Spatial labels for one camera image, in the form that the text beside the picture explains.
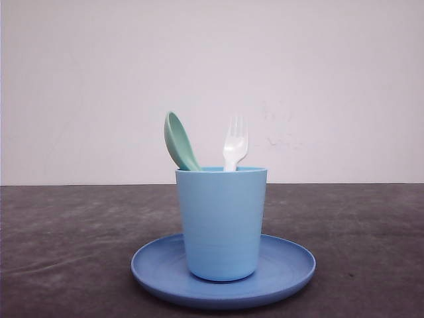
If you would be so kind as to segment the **white plastic fork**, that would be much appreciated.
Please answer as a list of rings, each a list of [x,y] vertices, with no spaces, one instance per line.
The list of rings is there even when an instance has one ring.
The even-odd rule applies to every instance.
[[[248,124],[242,116],[236,116],[231,120],[224,147],[223,157],[225,163],[224,172],[234,172],[238,163],[248,153]]]

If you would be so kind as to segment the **mint green plastic spoon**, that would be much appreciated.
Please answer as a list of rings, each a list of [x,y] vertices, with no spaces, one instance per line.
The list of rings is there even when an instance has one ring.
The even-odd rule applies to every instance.
[[[176,166],[185,171],[201,171],[184,126],[175,113],[168,111],[164,123],[164,139]]]

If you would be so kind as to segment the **light blue plastic cup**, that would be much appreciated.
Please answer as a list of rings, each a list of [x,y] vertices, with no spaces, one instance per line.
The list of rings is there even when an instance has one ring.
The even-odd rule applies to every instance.
[[[267,169],[204,167],[176,170],[176,185],[189,271],[227,282],[257,268]]]

